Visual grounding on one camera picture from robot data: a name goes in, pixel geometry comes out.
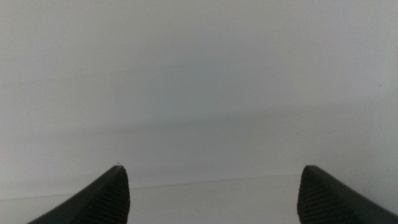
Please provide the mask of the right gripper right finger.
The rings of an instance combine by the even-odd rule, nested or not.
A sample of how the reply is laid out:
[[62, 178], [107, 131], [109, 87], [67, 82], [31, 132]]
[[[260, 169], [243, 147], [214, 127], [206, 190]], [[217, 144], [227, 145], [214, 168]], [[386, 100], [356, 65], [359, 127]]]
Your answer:
[[396, 214], [313, 165], [302, 171], [297, 213], [305, 224], [397, 224]]

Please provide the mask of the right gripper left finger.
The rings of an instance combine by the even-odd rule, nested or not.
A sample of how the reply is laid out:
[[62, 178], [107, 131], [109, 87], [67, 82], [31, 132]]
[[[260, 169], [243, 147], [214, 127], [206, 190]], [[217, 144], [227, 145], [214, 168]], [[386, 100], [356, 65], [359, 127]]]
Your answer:
[[113, 166], [83, 190], [29, 224], [126, 224], [129, 181], [123, 166]]

